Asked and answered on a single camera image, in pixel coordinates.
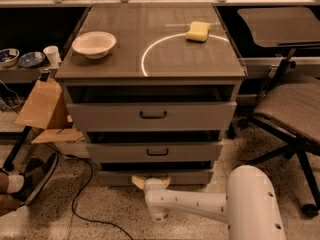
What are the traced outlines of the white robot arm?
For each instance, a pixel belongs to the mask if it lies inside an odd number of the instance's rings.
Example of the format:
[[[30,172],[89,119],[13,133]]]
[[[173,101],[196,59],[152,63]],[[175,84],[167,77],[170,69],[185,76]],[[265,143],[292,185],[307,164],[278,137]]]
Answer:
[[[134,176],[152,219],[163,222],[172,209],[228,225],[229,240],[286,240],[272,182],[260,169],[242,165],[227,180],[224,193],[174,191],[170,179]]]

